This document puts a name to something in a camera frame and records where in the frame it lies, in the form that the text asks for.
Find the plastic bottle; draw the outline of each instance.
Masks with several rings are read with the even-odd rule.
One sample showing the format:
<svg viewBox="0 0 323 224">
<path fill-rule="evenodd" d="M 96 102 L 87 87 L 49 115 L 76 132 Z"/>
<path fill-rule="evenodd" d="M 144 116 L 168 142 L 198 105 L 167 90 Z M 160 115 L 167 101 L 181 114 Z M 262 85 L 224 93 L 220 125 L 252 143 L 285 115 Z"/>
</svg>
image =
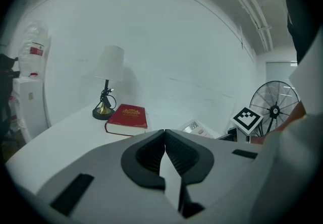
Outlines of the plastic bottle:
<svg viewBox="0 0 323 224">
<path fill-rule="evenodd" d="M 48 28 L 43 22 L 36 20 L 27 25 L 18 53 L 19 69 L 22 76 L 30 76 L 32 73 L 39 72 L 47 38 Z"/>
</svg>

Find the electric fan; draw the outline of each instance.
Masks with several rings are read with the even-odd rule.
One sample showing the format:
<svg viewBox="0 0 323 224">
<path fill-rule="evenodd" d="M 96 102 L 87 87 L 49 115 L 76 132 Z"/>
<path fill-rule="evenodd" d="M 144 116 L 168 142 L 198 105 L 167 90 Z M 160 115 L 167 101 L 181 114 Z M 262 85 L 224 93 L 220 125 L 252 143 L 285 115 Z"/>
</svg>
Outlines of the electric fan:
<svg viewBox="0 0 323 224">
<path fill-rule="evenodd" d="M 263 84 L 253 95 L 249 106 L 263 115 L 258 130 L 255 129 L 255 134 L 263 136 L 279 127 L 288 118 L 298 102 L 294 88 L 287 83 L 270 81 Z"/>
</svg>

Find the white lamp shade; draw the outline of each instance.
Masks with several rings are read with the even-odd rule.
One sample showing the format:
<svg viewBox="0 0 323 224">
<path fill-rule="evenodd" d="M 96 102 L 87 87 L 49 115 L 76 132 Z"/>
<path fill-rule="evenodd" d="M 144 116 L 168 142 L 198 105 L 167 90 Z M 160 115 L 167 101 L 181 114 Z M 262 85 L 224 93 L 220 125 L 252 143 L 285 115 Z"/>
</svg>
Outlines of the white lamp shade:
<svg viewBox="0 0 323 224">
<path fill-rule="evenodd" d="M 94 73 L 100 79 L 122 81 L 123 61 L 125 51 L 115 45 L 109 45 L 104 49 Z"/>
</svg>

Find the red book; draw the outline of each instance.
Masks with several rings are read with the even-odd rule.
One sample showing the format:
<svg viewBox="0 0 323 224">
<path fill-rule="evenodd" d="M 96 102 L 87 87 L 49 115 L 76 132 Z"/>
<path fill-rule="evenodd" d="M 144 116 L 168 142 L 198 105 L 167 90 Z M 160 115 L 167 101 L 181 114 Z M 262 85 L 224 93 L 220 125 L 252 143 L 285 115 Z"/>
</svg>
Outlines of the red book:
<svg viewBox="0 0 323 224">
<path fill-rule="evenodd" d="M 107 133 L 135 136 L 147 131 L 145 108 L 121 104 L 105 124 Z"/>
</svg>

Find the lamp stand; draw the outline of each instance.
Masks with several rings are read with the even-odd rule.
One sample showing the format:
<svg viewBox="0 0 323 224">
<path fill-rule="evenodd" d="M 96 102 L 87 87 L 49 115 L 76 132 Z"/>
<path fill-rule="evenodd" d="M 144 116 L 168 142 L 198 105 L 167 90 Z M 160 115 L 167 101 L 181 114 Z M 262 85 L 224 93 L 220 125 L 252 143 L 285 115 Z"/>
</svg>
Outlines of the lamp stand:
<svg viewBox="0 0 323 224">
<path fill-rule="evenodd" d="M 108 84 L 109 84 L 109 80 L 105 80 L 105 86 L 104 86 L 104 90 L 101 92 L 100 102 L 92 111 L 93 117 L 98 120 L 108 120 L 115 112 L 113 109 L 110 108 L 111 104 L 107 99 L 107 96 L 111 92 L 111 89 L 108 89 L 107 87 Z"/>
</svg>

